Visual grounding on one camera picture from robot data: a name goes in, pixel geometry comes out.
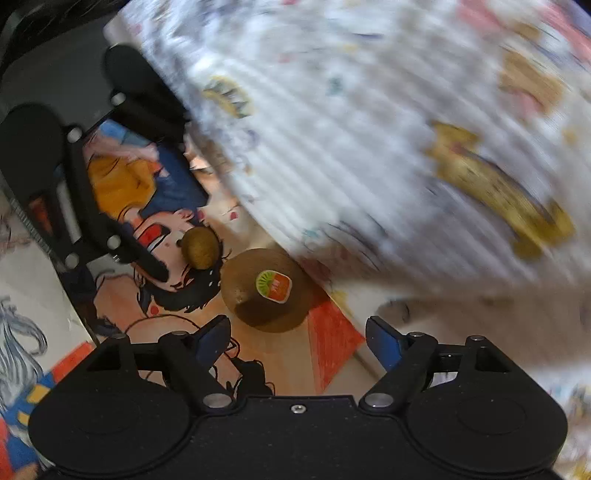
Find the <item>white cartoon print cloth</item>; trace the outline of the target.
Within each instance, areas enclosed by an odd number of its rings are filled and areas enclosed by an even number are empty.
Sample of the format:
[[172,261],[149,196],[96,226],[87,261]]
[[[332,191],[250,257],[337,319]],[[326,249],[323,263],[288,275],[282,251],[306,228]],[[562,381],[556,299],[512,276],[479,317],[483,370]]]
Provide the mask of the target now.
[[590,7],[132,1],[105,29],[342,312],[490,338],[590,475]]

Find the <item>large kiwi with sticker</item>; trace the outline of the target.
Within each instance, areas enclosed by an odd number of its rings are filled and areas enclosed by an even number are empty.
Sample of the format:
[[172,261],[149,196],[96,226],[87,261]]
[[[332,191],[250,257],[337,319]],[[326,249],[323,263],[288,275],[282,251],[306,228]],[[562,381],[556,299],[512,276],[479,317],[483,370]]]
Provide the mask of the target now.
[[314,303],[314,287],[286,253],[257,248],[224,263],[221,296],[228,310],[250,327],[284,333],[304,322]]

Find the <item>small brown kiwi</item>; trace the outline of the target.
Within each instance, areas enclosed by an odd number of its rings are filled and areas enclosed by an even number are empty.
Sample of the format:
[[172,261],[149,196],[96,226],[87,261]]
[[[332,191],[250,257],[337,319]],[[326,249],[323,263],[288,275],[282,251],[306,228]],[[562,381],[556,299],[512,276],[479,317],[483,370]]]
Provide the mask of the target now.
[[221,242],[211,228],[193,227],[181,239],[181,253],[192,268],[209,269],[221,258]]

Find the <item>colourful cartoon table mat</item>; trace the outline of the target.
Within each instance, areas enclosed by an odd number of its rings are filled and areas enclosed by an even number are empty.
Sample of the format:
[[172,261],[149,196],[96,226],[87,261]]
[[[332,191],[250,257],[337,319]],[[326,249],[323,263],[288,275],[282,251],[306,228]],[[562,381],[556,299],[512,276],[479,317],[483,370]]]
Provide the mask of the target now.
[[[221,268],[242,250],[211,203],[197,214],[156,210],[157,143],[113,121],[103,122],[85,148],[96,200],[169,271],[159,282],[108,257],[58,276],[8,205],[1,208],[1,475],[14,477],[36,455],[26,427],[33,406],[92,348],[93,337],[123,332],[150,343],[172,330],[194,331],[225,312]],[[192,268],[181,239],[211,228],[221,258]],[[266,334],[235,325],[214,372],[231,390],[263,382],[280,394],[325,390],[362,343],[362,335],[321,290],[300,326]]]

